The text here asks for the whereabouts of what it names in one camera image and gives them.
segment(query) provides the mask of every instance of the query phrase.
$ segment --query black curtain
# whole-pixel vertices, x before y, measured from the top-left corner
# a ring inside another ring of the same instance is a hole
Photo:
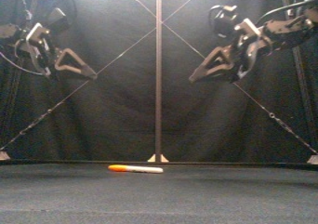
[[[39,0],[35,20],[42,21],[55,2]],[[22,0],[0,4],[2,24],[23,24]],[[209,25],[214,5],[237,5],[241,18],[257,21],[282,7],[282,0],[164,0],[164,155],[173,162],[307,162],[309,149],[256,103],[309,140],[290,50],[261,58],[238,82],[256,100],[226,82],[189,82],[202,56],[230,43]],[[77,21],[57,35],[57,44],[77,51],[98,79],[69,98],[82,80],[51,81],[27,73],[18,77],[2,59],[2,146],[63,101],[7,146],[13,158],[148,161],[156,153],[157,0],[77,0],[77,6]],[[73,17],[73,5],[62,7]],[[285,19],[284,14],[274,18]],[[317,37],[304,46],[315,107]],[[23,64],[33,69],[29,59]]]

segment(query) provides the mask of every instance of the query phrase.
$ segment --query vertical pole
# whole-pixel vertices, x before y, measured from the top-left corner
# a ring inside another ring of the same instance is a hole
[[[162,0],[157,0],[156,162],[162,162]]]
[[[292,3],[290,0],[282,0],[282,2],[284,2],[284,6],[288,6]],[[318,145],[318,137],[317,137],[317,133],[316,133],[317,127],[316,127],[316,123],[315,123],[315,114],[313,114],[313,108],[312,108],[312,104],[311,104],[311,95],[309,95],[309,86],[308,86],[309,83],[308,83],[307,73],[305,73],[305,69],[304,69],[305,62],[303,59],[300,46],[296,47],[292,51],[293,51],[293,57],[294,57],[299,83],[300,83],[300,88],[301,88],[303,102],[304,102],[304,107],[305,107],[311,145],[313,147],[317,147],[317,145]]]

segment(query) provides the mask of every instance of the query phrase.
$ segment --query pole base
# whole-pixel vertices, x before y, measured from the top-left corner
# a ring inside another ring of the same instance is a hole
[[[10,160],[10,156],[7,152],[0,152],[0,161],[7,161],[7,160]]]
[[[318,155],[312,155],[311,159],[308,160],[308,163],[318,165]]]
[[[156,162],[156,154],[153,155],[153,157],[149,159],[149,162]],[[165,157],[165,155],[162,154],[161,156],[161,162],[169,162],[168,158]]]

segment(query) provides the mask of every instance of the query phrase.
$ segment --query orange marker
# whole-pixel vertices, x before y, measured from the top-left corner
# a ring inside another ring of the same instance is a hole
[[[154,173],[154,174],[161,174],[165,172],[162,168],[130,166],[130,165],[110,165],[109,169],[115,172],[138,172],[138,173]]]

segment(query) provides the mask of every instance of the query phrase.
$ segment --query black floor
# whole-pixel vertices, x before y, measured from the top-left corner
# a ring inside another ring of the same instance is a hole
[[[0,166],[0,223],[318,223],[318,172],[288,168]]]

